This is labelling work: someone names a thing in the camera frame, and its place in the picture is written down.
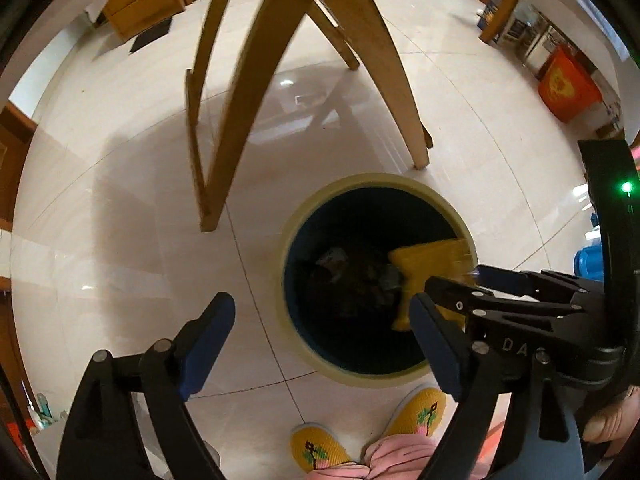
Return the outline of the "person right hand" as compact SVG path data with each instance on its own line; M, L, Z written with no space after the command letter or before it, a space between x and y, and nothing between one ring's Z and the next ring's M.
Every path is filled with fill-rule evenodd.
M638 424L639 415L639 387L630 386L623 399L602 408L588 420L582 432L582 440L595 444L608 443L605 457L613 457L631 436Z

